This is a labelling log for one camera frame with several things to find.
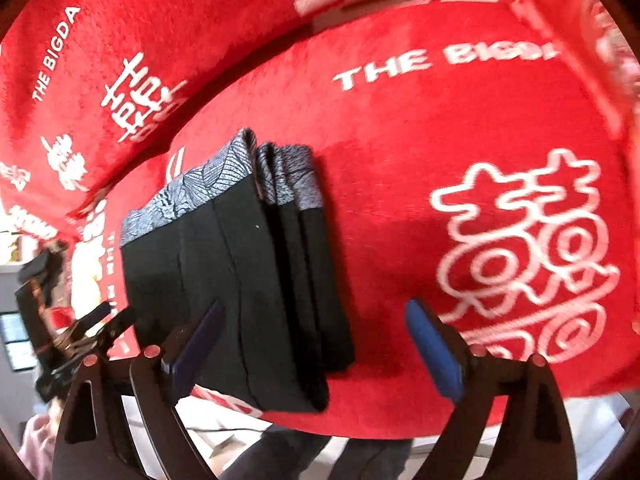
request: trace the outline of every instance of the folded garment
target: folded garment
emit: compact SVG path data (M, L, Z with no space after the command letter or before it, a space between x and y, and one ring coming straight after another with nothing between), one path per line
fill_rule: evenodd
M124 277L141 346L158 344L219 300L225 329L198 383L262 410L317 412L328 403L324 370L348 366L353 346L326 231L316 233L322 259L302 221L305 206L322 216L321 195L302 171L287 174L286 151L256 148L254 134L241 130L207 164L132 211L122 229Z

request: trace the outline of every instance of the pink fabric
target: pink fabric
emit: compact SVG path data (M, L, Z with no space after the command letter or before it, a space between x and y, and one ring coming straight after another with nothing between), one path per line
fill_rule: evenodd
M18 457L36 480L50 480L53 464L53 449L56 435L53 434L49 415L36 415L27 422L24 442Z

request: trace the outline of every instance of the dark pants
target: dark pants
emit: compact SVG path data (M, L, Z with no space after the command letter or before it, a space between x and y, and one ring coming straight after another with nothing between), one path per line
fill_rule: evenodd
M297 480L330 436L271 426L222 473L220 480ZM396 480L411 452L411 440L350 439L329 480Z

